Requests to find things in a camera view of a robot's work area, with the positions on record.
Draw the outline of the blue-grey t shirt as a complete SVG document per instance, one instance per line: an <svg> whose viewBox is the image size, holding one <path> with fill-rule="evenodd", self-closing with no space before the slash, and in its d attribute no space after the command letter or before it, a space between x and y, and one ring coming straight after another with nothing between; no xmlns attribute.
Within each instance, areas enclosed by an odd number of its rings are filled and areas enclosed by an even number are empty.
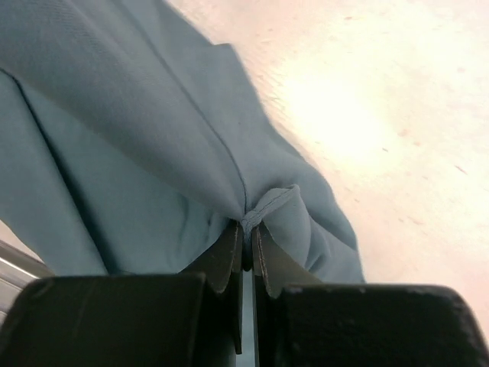
<svg viewBox="0 0 489 367"><path fill-rule="evenodd" d="M1 219L58 275L178 272L236 221L322 281L364 280L233 47L164 1L1 3Z"/></svg>

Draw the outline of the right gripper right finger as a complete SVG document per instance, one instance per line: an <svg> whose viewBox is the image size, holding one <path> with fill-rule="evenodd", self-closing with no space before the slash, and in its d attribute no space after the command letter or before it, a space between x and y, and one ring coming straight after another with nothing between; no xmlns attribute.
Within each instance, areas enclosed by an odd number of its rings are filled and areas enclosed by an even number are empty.
<svg viewBox="0 0 489 367"><path fill-rule="evenodd" d="M254 354L256 366L289 366L287 318L280 295L291 284L322 282L295 262L273 239L268 228L252 230Z"/></svg>

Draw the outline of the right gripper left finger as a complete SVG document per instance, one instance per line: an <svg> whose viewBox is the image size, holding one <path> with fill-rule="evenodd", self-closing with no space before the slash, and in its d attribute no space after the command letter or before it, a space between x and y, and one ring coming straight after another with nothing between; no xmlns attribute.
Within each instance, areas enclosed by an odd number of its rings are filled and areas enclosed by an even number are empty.
<svg viewBox="0 0 489 367"><path fill-rule="evenodd" d="M230 354L242 354L242 270L243 231L235 221L197 259L183 269L184 273L202 273L213 305L210 325L223 330L230 341Z"/></svg>

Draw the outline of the aluminium rail frame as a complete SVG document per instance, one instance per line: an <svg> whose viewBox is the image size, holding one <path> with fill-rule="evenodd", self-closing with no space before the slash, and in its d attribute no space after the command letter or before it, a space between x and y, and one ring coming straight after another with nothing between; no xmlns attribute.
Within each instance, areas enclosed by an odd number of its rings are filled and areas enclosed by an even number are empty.
<svg viewBox="0 0 489 367"><path fill-rule="evenodd" d="M0 254L0 314L1 323L20 292L32 281L53 276L53 272L41 261L1 241Z"/></svg>

